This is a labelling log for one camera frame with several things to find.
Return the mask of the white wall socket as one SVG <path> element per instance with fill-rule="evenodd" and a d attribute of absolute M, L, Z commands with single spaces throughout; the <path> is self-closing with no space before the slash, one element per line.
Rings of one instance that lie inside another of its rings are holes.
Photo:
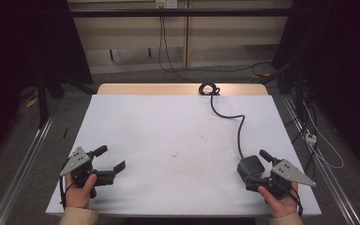
<path fill-rule="evenodd" d="M 168 9 L 175 9 L 178 8 L 177 0 L 155 0 L 156 8 L 168 8 Z"/>

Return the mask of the black horizontal frame bar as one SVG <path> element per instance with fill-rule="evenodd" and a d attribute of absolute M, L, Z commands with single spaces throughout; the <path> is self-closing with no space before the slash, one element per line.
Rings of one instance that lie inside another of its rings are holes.
<path fill-rule="evenodd" d="M 252 9 L 117 9 L 117 10 L 72 10 L 74 18 L 109 17 L 276 17 L 290 16 L 295 10 L 290 8 L 252 8 Z"/>

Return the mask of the black metal stand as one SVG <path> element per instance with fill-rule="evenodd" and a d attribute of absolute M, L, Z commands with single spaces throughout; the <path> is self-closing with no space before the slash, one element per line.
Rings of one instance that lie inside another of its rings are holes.
<path fill-rule="evenodd" d="M 289 94 L 295 87 L 295 110 L 297 117 L 304 122 L 304 104 L 303 104 L 303 73 L 293 63 L 286 64 L 278 79 L 279 92 Z"/>
<path fill-rule="evenodd" d="M 49 91 L 53 98 L 62 98 L 65 94 L 59 80 L 54 75 L 49 75 L 46 72 L 40 72 L 37 75 L 39 128 L 43 128 L 49 118 L 46 91 Z"/>

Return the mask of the black power adapter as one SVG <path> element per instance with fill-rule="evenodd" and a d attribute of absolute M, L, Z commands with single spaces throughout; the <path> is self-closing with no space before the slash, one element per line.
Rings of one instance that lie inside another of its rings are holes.
<path fill-rule="evenodd" d="M 260 178 L 265 171 L 257 156 L 245 157 L 237 165 L 237 171 L 244 183 L 250 178 Z"/>

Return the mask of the person's right hand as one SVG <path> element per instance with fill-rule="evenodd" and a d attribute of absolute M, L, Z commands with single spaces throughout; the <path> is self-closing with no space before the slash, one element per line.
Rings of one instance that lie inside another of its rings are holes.
<path fill-rule="evenodd" d="M 281 200 L 276 199 L 265 187 L 258 187 L 259 193 L 267 201 L 273 218 L 282 218 L 297 212 L 298 203 L 293 199 L 298 194 L 298 184 L 292 182 L 291 194 Z"/>

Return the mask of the white table cover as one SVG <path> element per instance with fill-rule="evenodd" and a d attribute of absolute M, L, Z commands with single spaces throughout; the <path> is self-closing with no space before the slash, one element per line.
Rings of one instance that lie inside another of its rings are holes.
<path fill-rule="evenodd" d="M 236 168 L 261 149 L 300 164 L 269 96 L 96 95 L 78 132 L 106 145 L 99 171 L 126 162 L 90 207 L 113 217 L 258 217 L 270 209 Z"/>

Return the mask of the person's left hand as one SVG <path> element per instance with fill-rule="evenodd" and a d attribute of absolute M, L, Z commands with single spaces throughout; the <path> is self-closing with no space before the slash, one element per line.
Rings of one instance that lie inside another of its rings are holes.
<path fill-rule="evenodd" d="M 75 207 L 88 209 L 90 203 L 90 192 L 95 186 L 97 176 L 91 174 L 86 180 L 83 187 L 76 187 L 70 174 L 65 176 L 66 181 L 66 205 L 67 207 Z"/>

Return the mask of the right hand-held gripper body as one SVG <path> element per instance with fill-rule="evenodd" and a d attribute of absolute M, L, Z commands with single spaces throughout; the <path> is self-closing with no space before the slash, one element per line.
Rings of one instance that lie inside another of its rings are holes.
<path fill-rule="evenodd" d="M 315 187 L 316 183 L 291 164 L 287 159 L 273 158 L 267 190 L 277 199 L 285 197 L 291 190 L 292 182 Z"/>

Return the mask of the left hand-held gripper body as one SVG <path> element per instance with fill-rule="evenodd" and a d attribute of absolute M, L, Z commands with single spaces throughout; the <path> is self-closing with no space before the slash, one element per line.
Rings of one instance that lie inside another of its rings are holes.
<path fill-rule="evenodd" d="M 84 150 L 79 146 L 63 164 L 60 172 L 59 185 L 62 198 L 65 198 L 63 185 L 65 175 L 70 173 L 75 184 L 77 186 L 83 187 L 89 175 L 94 172 L 92 166 L 93 158 L 93 152 L 85 153 Z"/>

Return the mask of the aluminium floor rail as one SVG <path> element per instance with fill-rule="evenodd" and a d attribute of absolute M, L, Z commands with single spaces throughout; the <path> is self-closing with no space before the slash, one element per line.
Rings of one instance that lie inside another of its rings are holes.
<path fill-rule="evenodd" d="M 323 154 L 318 147 L 313 147 L 311 144 L 308 144 L 307 148 L 310 153 L 314 154 L 314 157 L 316 158 L 316 166 L 320 170 L 322 178 L 334 197 L 334 200 L 347 224 L 360 225 L 360 218 L 357 216 L 353 204 L 332 172 L 333 167 L 330 166 L 324 159 Z"/>
<path fill-rule="evenodd" d="M 42 144 L 51 129 L 53 120 L 54 115 L 52 114 L 43 126 L 37 130 L 36 136 L 28 148 L 20 168 L 15 173 L 14 178 L 0 201 L 0 225 L 6 225 L 12 208 L 20 195 L 28 174 L 31 172 Z"/>

